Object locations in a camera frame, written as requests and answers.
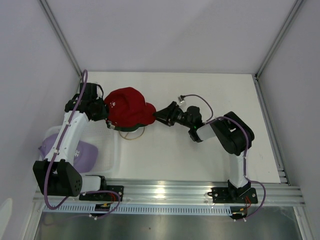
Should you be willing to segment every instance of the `white tabletop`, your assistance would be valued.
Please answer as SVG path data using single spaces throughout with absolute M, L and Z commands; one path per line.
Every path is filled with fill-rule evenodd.
M 264 183 L 280 182 L 251 75 L 89 72 L 88 81 L 100 84 L 105 96 L 119 88 L 133 87 L 157 111 L 172 101 L 177 102 L 179 95 L 198 94 L 209 102 L 215 117 L 235 112 L 255 135 L 248 157 L 249 178 Z M 201 99 L 187 97 L 185 100 L 184 111 L 194 105 L 200 107 L 203 121 L 210 116 L 208 106 Z M 218 139 L 196 143 L 190 139 L 188 130 L 177 123 L 168 127 L 156 121 L 136 140 L 119 137 L 118 168 L 106 176 L 137 180 L 227 181 L 230 156 Z

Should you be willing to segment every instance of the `red cap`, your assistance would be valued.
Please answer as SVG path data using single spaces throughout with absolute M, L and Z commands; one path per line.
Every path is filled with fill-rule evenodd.
M 144 96 L 133 87 L 112 91 L 104 103 L 109 107 L 108 120 L 116 127 L 131 128 L 137 124 L 153 124 L 156 108 L 145 101 Z

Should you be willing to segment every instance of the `cable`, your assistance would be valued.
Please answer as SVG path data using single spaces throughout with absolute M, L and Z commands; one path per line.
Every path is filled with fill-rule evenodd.
M 109 193 L 109 195 L 112 197 L 112 203 L 113 204 L 117 199 L 116 199 L 116 196 L 113 194 L 113 193 Z
M 251 207 L 251 201 L 248 196 L 245 196 L 245 214 L 248 215 L 248 209 Z
M 259 181 L 254 181 L 254 180 L 250 180 L 248 177 L 247 177 L 247 152 L 248 152 L 248 149 L 249 149 L 249 138 L 248 138 L 248 134 L 246 133 L 246 131 L 244 130 L 244 128 L 239 124 L 237 123 L 235 120 L 229 118 L 229 117 L 226 117 L 226 116 L 219 116 L 217 117 L 216 119 L 226 119 L 230 122 L 232 122 L 233 124 L 235 124 L 243 133 L 244 137 L 245 137 L 245 141 L 246 141 L 246 144 L 245 144 L 245 149 L 244 149 L 244 152 L 243 152 L 243 174 L 244 174 L 244 178 L 248 181 L 248 182 L 251 182 L 253 184 L 259 184 L 262 189 L 263 189 L 263 198 L 262 198 L 262 201 L 261 201 L 261 204 L 260 206 L 253 212 L 251 213 L 250 215 L 248 215 L 246 218 L 249 218 L 253 215 L 255 215 L 258 211 L 260 211 L 260 209 L 262 208 L 262 206 L 265 204 L 265 200 L 266 200 L 266 196 L 267 196 L 267 190 L 266 190 L 266 187 Z M 211 120 L 210 122 L 208 122 L 207 124 L 211 124 L 212 122 L 214 122 L 216 119 L 213 119 Z
M 202 97 L 202 96 L 199 96 L 197 94 L 187 94 L 187 95 L 181 95 L 183 98 L 186 98 L 186 97 L 198 97 L 200 98 L 201 100 L 203 100 L 209 107 L 210 111 L 211 111 L 211 116 L 205 121 L 205 124 L 207 124 L 207 122 L 209 122 L 213 117 L 214 117 L 214 110 L 212 109 L 212 107 L 210 106 L 210 104 Z
M 71 216 L 71 217 L 67 217 L 67 218 L 64 218 L 62 220 L 54 221 L 54 222 L 51 222 L 51 223 L 43 222 L 43 225 L 52 226 L 52 225 L 63 223 L 63 222 L 68 221 L 70 219 L 79 218 L 79 217 L 89 217 L 89 218 L 94 218 L 94 220 L 105 218 L 106 216 L 110 215 L 112 212 L 114 212 L 118 208 L 118 206 L 120 204 L 120 201 L 121 201 L 121 197 L 117 192 L 109 191 L 109 190 L 87 191 L 87 192 L 81 192 L 80 194 L 99 194 L 99 193 L 100 194 L 107 193 L 107 194 L 111 194 L 113 196 L 116 195 L 116 197 L 118 198 L 118 202 L 117 202 L 116 206 L 112 210 L 108 211 L 107 213 L 105 213 L 105 214 L 103 214 L 101 216 L 92 216 L 91 214 L 89 214 L 89 215 L 88 214 L 77 214 L 77 215 L 74 215 L 74 216 Z
M 122 136 L 121 131 L 119 131 L 120 137 L 122 137 L 122 138 L 125 139 L 125 140 L 131 141 L 131 140 L 136 140 L 136 139 L 140 138 L 140 137 L 145 133 L 145 127 L 143 127 L 142 133 L 141 133 L 139 136 L 135 137 L 135 138 L 127 138 L 127 136 L 128 136 L 129 133 L 130 133 L 130 132 L 127 132 L 127 134 L 126 134 L 125 136 Z
M 85 70 L 83 71 L 83 73 L 82 73 L 82 80 L 83 80 L 83 79 L 84 79 L 84 81 L 83 81 L 83 87 L 82 87 L 82 90 L 81 90 L 80 95 L 79 95 L 79 97 L 78 97 L 78 100 L 76 101 L 76 103 L 75 103 L 75 105 L 74 105 L 74 108 L 73 108 L 73 110 L 72 110 L 72 112 L 71 112 L 71 115 L 70 115 L 70 117 L 69 117 L 69 119 L 68 119 L 68 122 L 69 122 L 69 123 L 71 122 L 71 120 L 72 120 L 72 118 L 73 118 L 73 116 L 74 116 L 74 114 L 75 114 L 75 112 L 76 112 L 76 109 L 77 109 L 77 107 L 79 106 L 79 103 L 80 103 L 80 101 L 81 101 L 81 98 L 82 98 L 82 96 L 83 96 L 83 94 L 84 94 L 84 92 L 85 92 L 85 88 L 86 88 L 87 81 L 88 81 L 88 71 L 87 71 L 86 69 L 85 69 Z M 48 200 L 48 183 L 49 183 L 49 176 L 50 176 L 51 168 L 52 168 L 52 166 L 53 166 L 53 164 L 54 164 L 54 162 L 55 162 L 55 159 L 56 159 L 56 157 L 57 157 L 57 155 L 58 155 L 58 152 L 59 152 L 59 149 L 60 149 L 60 145 L 61 145 L 61 143 L 62 143 L 62 140 L 63 140 L 63 138 L 64 138 L 64 136 L 65 136 L 65 134 L 66 134 L 69 126 L 70 126 L 70 125 L 67 124 L 67 125 L 64 127 L 64 129 L 63 129 L 63 131 L 62 131 L 62 134 L 61 134 L 61 136 L 60 136 L 60 138 L 59 138 L 59 140 L 58 140 L 58 143 L 57 143 L 57 145 L 56 145 L 56 152 L 53 154 L 52 159 L 51 159 L 51 161 L 50 161 L 50 163 L 49 163 L 48 169 L 47 169 L 46 174 L 45 174 L 45 179 L 44 179 L 44 191 L 43 191 L 44 202 L 45 202 L 45 205 L 46 205 L 49 209 L 51 209 L 51 210 L 56 210 L 56 209 L 58 209 L 58 208 L 67 200 L 67 198 L 68 198 L 68 197 L 66 196 L 57 206 L 51 206 L 50 203 L 49 203 L 49 200 Z

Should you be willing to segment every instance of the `plastic container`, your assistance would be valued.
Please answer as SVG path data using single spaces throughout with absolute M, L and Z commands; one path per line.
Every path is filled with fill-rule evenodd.
M 49 128 L 45 133 L 44 139 L 59 133 L 61 127 L 60 125 Z M 88 123 L 82 132 L 80 140 L 96 146 L 98 148 L 98 156 L 92 170 L 85 173 L 86 175 L 106 175 L 115 170 L 119 160 L 118 137 L 118 131 L 107 128 L 106 122 L 103 120 L 90 121 Z

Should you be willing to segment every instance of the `white enclosure wall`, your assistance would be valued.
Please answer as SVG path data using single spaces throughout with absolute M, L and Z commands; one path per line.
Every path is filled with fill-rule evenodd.
M 82 68 L 256 73 L 295 0 L 48 0 Z
M 77 76 L 36 0 L 2 1 L 0 32 L 0 205 L 13 200 L 3 239 L 18 240 L 37 186 L 37 147 L 62 121 Z
M 260 84 L 291 184 L 301 186 L 320 238 L 320 1 L 308 0 Z

